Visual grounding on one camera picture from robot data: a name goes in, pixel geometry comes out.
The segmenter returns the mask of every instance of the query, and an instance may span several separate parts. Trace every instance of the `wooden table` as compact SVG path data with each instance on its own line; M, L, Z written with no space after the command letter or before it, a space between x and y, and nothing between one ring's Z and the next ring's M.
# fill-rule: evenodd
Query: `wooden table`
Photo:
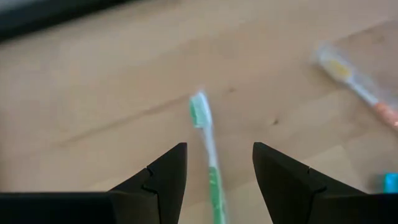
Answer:
M108 190L188 142L181 223L211 223L206 152L188 99L205 88L231 223L270 223L262 141L380 191L398 139L311 65L333 40L394 15L388 0L152 0L0 45L0 189Z

